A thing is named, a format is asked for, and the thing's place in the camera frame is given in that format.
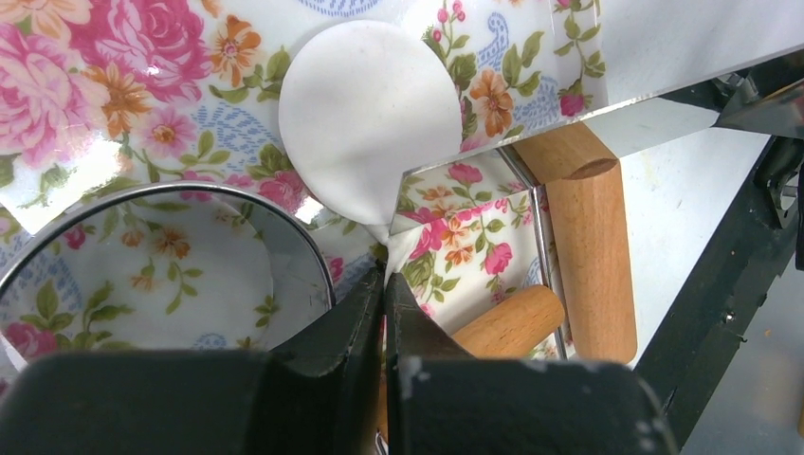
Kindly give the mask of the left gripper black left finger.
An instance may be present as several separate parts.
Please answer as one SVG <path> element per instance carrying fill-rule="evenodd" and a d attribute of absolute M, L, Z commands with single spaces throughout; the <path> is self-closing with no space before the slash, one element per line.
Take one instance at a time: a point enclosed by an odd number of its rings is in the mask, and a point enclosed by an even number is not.
<path fill-rule="evenodd" d="M 274 349 L 72 352 L 1 400 L 5 454 L 368 454 L 383 271 Z"/>

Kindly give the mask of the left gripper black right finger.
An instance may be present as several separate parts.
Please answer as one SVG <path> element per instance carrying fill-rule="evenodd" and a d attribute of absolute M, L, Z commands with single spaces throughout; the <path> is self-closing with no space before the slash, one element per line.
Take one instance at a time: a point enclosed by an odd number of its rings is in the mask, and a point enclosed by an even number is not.
<path fill-rule="evenodd" d="M 532 285 L 454 335 L 390 276 L 386 411 L 392 454 L 675 454 L 655 394 L 606 361 L 534 360 L 560 324 L 552 290 Z"/>

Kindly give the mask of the floral pattern tray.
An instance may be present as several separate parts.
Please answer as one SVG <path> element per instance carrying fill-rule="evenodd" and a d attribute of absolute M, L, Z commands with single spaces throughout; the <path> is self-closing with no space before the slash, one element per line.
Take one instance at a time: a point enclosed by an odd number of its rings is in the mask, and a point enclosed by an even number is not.
<path fill-rule="evenodd" d="M 596 1 L 5 1 L 1 5 L 1 263 L 64 209 L 141 183 L 222 183 L 303 222 L 338 295 L 383 253 L 326 209 L 286 155 L 283 79 L 305 38 L 356 19 L 399 24 L 444 64 L 464 158 L 406 179 L 418 237 L 403 266 L 454 331 L 541 280 L 534 212 L 493 146 L 607 100 Z M 57 350 L 279 343 L 300 317 L 277 285 L 257 210 L 180 192 L 71 227 L 1 302 L 24 364 Z"/>

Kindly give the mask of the white dough piece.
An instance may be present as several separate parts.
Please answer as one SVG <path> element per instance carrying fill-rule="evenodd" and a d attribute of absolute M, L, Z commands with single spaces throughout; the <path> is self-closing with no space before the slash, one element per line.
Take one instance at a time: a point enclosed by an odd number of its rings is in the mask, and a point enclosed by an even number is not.
<path fill-rule="evenodd" d="M 356 19 L 310 33 L 278 101 L 284 149 L 328 209 L 386 242 L 411 171 L 457 155 L 455 84 L 410 29 Z"/>

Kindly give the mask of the metal spatula wooden handle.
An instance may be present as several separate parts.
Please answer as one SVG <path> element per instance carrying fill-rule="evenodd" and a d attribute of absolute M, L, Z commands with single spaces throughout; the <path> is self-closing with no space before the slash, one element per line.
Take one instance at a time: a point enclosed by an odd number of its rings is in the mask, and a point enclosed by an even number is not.
<path fill-rule="evenodd" d="M 492 151 L 554 215 L 626 208 L 653 232 L 717 221 L 767 137 L 803 136 L 799 1 L 611 1 L 609 103 Z"/>

